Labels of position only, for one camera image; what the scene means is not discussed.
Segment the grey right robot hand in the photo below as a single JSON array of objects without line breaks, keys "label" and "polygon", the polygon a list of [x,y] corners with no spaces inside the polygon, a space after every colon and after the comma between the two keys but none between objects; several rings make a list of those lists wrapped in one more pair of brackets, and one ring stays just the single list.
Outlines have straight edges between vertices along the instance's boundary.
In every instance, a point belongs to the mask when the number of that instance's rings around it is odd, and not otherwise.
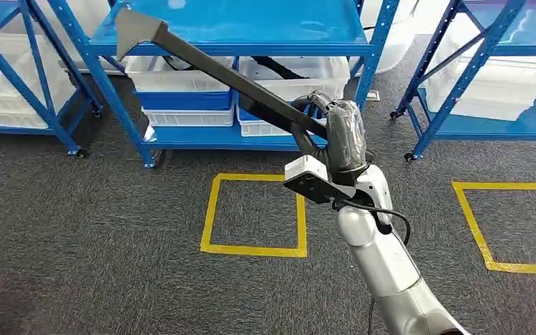
[{"label": "grey right robot hand", "polygon": [[300,112],[309,105],[326,116],[327,146],[318,148],[306,130],[293,124],[292,135],[297,146],[303,154],[324,163],[335,184],[355,186],[358,176],[369,166],[359,107],[351,100],[331,98],[321,91],[313,91],[291,103]]}]

